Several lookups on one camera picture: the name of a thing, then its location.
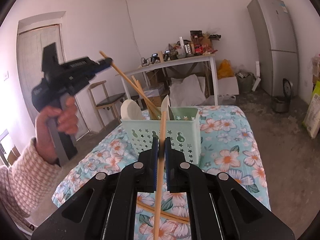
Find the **plastic basket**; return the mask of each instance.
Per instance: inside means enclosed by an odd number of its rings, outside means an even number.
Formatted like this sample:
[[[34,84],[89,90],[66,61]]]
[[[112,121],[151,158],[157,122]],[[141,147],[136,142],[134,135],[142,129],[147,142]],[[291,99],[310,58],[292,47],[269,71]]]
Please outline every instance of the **plastic basket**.
[[[174,120],[166,121],[166,137],[172,149],[184,153],[186,161],[198,164],[201,153],[199,112],[194,107],[171,107]],[[159,138],[160,121],[122,120],[122,124],[137,154],[151,149],[152,138]]]

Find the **silver refrigerator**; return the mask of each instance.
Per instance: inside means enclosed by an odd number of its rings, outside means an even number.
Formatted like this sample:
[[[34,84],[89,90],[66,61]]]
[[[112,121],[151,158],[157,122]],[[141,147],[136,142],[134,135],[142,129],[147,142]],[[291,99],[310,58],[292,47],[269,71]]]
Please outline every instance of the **silver refrigerator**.
[[[288,10],[281,0],[252,0],[247,6],[256,35],[261,86],[271,96],[283,96],[282,79],[298,93],[297,42]]]

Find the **bed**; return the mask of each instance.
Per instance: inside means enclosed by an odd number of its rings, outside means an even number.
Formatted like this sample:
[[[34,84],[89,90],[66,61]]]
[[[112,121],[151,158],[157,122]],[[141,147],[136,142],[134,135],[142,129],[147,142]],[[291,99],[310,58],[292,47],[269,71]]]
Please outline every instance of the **bed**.
[[[216,175],[224,171],[270,209],[266,177],[250,125],[237,106],[197,106],[200,114],[201,161],[199,167]],[[120,124],[104,138],[58,185],[52,201],[59,207],[98,172],[112,174],[137,161],[127,133]],[[138,200],[154,205],[155,194],[138,193]],[[163,210],[188,216],[185,193],[166,191],[164,178]],[[136,209],[135,239],[153,238],[153,214]],[[187,223],[161,218],[160,239],[191,239]]]

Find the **pink checkered sleeve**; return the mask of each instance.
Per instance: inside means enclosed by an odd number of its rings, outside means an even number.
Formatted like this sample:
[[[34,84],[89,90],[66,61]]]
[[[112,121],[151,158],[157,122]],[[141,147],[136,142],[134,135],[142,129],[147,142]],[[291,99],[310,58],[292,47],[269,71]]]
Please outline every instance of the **pink checkered sleeve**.
[[[61,171],[38,155],[35,142],[33,138],[11,167],[0,167],[0,199],[19,220],[37,208]]]

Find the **trash bin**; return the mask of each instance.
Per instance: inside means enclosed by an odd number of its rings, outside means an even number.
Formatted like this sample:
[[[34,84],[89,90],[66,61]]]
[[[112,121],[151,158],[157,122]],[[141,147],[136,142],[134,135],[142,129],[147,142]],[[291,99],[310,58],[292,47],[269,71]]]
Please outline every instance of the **trash bin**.
[[[250,93],[255,82],[253,73],[248,73],[246,77],[241,78],[236,75],[240,93]]]

